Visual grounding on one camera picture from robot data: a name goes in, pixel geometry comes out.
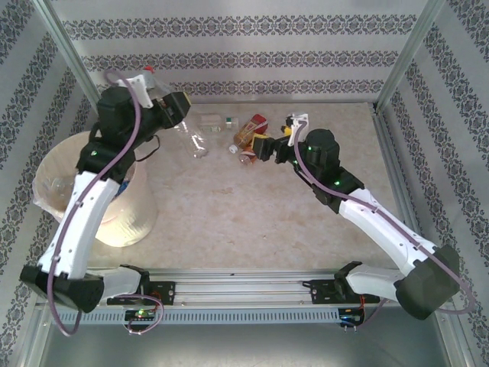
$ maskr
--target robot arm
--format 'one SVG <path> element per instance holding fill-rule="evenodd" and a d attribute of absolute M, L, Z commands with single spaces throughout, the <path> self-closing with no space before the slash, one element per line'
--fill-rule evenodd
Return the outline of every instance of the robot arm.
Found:
<path fill-rule="evenodd" d="M 83 199 L 83 204 L 78 206 L 56 259 L 58 263 L 53 282 L 55 301 L 85 313 L 109 297 L 148 293 L 149 274 L 136 267 L 121 265 L 117 269 L 87 273 L 89 253 L 108 205 L 135 162 L 134 149 L 151 139 L 158 130 L 179 124 L 190 108 L 190 102 L 183 92 L 171 92 L 165 88 L 164 93 L 158 95 L 156 84 L 149 73 L 138 75 L 130 79 L 129 83 L 141 106 L 138 135 L 128 153 L 101 180 L 95 182 L 88 196 Z M 76 165 L 79 173 L 75 177 L 66 213 L 78 203 L 81 193 L 94 177 L 121 152 L 134 130 L 134 105 L 129 91 L 123 86 L 112 86 L 105 90 L 97 107 L 100 121 L 93 127 L 88 144 L 80 152 Z M 38 294 L 45 296 L 47 293 L 47 278 L 55 244 L 67 217 L 63 217 L 52 243 L 37 266 L 26 265 L 22 269 L 21 280 Z"/>
<path fill-rule="evenodd" d="M 372 268 L 354 261 L 339 271 L 342 276 L 337 277 L 336 289 L 340 294 L 373 294 L 395 300 L 415 318 L 426 319 L 459 291 L 459 285 L 426 253 L 409 242 L 400 230 L 416 238 L 418 245 L 458 275 L 457 252 L 450 246 L 437 248 L 402 224 L 375 200 L 357 177 L 341 167 L 339 145 L 334 135 L 325 129 L 305 134 L 304 131 L 309 130 L 307 126 L 298 132 L 299 121 L 309 124 L 307 114 L 292 115 L 286 120 L 287 126 L 283 130 L 290 132 L 289 136 L 279 139 L 256 136 L 253 150 L 258 159 L 267 161 L 274 155 L 277 164 L 290 162 L 296 174 L 313 189 L 322 204 L 362 229 L 398 267 L 395 270 Z M 298 133 L 298 152 L 307 170 L 321 185 L 344 197 L 320 189 L 302 171 L 293 149 L 294 137 Z M 368 209 L 355 200 L 376 209 Z"/>

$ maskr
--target beige floor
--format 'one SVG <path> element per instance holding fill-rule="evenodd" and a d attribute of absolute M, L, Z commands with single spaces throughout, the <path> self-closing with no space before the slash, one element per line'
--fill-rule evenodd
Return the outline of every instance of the beige floor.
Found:
<path fill-rule="evenodd" d="M 366 104 L 195 105 L 192 113 L 254 113 L 281 136 L 290 112 L 308 112 L 311 128 L 329 128 L 342 164 L 395 213 L 373 122 Z M 160 132 L 162 148 L 147 163 L 159 216 L 153 231 L 127 248 L 94 244 L 91 266 L 129 263 L 145 268 L 340 268 L 352 260 L 392 267 L 360 229 L 323 206 L 289 164 L 242 167 L 228 152 L 232 135 L 208 136 L 209 154 L 197 160 L 175 131 Z M 143 149 L 149 151 L 153 143 Z"/>

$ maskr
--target patterned wallpaper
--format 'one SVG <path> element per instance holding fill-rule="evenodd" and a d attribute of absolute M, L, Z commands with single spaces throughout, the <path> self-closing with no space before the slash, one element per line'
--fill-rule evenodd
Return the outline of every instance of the patterned wallpaper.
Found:
<path fill-rule="evenodd" d="M 57 0 L 99 89 L 147 65 L 194 102 L 373 102 L 426 0 Z"/>
<path fill-rule="evenodd" d="M 19 281 L 53 235 L 32 201 L 47 152 L 96 115 L 30 2 L 0 2 L 0 366 L 15 362 L 34 307 Z"/>
<path fill-rule="evenodd" d="M 447 1 L 384 112 L 423 234 L 457 249 L 477 298 L 461 317 L 477 366 L 489 365 L 488 26 L 488 3 Z"/>

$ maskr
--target black wire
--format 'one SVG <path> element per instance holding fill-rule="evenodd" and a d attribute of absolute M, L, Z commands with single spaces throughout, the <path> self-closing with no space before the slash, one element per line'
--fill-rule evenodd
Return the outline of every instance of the black wire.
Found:
<path fill-rule="evenodd" d="M 146 161 L 146 160 L 147 160 L 147 159 L 148 159 L 150 156 L 152 156 L 154 153 L 156 153 L 156 151 L 157 151 L 158 149 L 160 149 L 160 147 L 161 147 L 161 142 L 160 142 L 160 137 L 159 137 L 158 135 L 153 135 L 153 136 L 150 138 L 150 140 L 148 140 L 148 142 L 149 142 L 149 141 L 152 141 L 154 138 L 156 138 L 156 140 L 158 140 L 158 146 L 157 146 L 155 149 L 153 149 L 153 151 L 152 151 L 150 154 L 148 154 L 146 157 L 141 158 L 141 159 L 137 159 L 137 160 L 136 160 L 137 162 Z"/>

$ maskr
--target white bucket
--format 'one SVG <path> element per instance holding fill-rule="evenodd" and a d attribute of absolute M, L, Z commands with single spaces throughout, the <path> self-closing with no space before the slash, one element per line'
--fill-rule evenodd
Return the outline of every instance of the white bucket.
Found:
<path fill-rule="evenodd" d="M 75 176 L 79 153 L 88 140 L 88 132 L 69 137 L 54 147 L 37 169 L 33 182 L 34 203 L 58 222 L 64 216 L 64 208 L 51 197 L 47 183 L 55 178 Z M 130 172 L 132 175 L 128 186 L 108 205 L 96 235 L 98 240 L 114 247 L 129 246 L 142 240 L 157 218 L 157 207 L 147 184 L 144 162 L 135 162 Z"/>

